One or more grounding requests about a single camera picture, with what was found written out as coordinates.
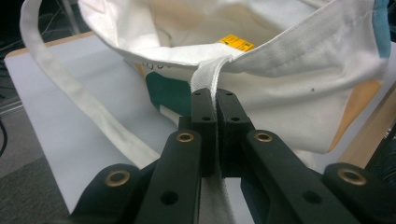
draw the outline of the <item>yellow object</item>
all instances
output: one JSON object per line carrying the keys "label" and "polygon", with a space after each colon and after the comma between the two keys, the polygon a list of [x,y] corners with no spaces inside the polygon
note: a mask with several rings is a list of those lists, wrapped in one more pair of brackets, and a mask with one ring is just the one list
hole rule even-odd
{"label": "yellow object", "polygon": [[254,45],[246,40],[239,38],[236,35],[227,35],[226,37],[222,38],[220,43],[233,47],[235,49],[240,49],[242,51],[248,51],[254,48]]}

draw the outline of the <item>gray floor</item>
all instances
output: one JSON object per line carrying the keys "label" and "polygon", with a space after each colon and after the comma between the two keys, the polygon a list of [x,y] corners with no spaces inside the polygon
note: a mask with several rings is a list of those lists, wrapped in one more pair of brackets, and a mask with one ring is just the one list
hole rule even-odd
{"label": "gray floor", "polygon": [[39,224],[66,217],[64,200],[25,111],[2,121],[8,145],[0,158],[0,223]]}

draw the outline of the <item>white tote bag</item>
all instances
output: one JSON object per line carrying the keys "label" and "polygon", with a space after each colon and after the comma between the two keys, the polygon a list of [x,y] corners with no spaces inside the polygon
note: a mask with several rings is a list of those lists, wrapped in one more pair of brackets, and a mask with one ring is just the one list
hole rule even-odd
{"label": "white tote bag", "polygon": [[[390,51],[388,0],[79,0],[84,20],[136,64],[167,117],[190,92],[233,91],[257,129],[304,159],[325,153],[375,96]],[[40,0],[21,14],[23,41],[43,69],[138,167],[159,155],[122,127],[53,59],[37,31]],[[233,223],[219,173],[203,182],[201,223]]]}

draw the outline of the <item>mounting hole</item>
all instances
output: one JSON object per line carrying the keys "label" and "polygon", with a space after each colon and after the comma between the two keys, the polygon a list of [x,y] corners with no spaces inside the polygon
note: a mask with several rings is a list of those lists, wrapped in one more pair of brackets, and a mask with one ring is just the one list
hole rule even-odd
{"label": "mounting hole", "polygon": [[161,202],[165,205],[172,205],[178,201],[178,195],[174,191],[166,191],[161,195]]}
{"label": "mounting hole", "polygon": [[180,133],[177,135],[177,141],[179,142],[190,142],[194,139],[194,135],[190,133]]}
{"label": "mounting hole", "polygon": [[303,193],[303,198],[306,202],[312,203],[312,204],[320,204],[321,203],[321,197],[318,196],[314,191],[306,191]]}
{"label": "mounting hole", "polygon": [[129,180],[130,177],[131,175],[129,174],[128,171],[125,170],[112,171],[106,176],[105,183],[109,187],[118,187],[124,185]]}
{"label": "mounting hole", "polygon": [[351,169],[341,168],[338,170],[337,174],[349,184],[362,186],[367,183],[366,177]]}
{"label": "mounting hole", "polygon": [[273,137],[268,133],[256,133],[254,138],[261,142],[271,142],[273,140]]}

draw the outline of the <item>black metal bracket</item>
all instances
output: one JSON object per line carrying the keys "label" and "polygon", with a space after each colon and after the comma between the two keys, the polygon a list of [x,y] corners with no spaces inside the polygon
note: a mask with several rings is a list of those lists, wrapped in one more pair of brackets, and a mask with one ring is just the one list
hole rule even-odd
{"label": "black metal bracket", "polygon": [[198,223],[201,177],[215,167],[241,177],[256,224],[396,223],[396,194],[359,167],[336,163],[315,173],[274,133],[255,130],[230,91],[191,95],[161,158],[143,170],[117,164],[100,172],[68,218],[52,224]]}

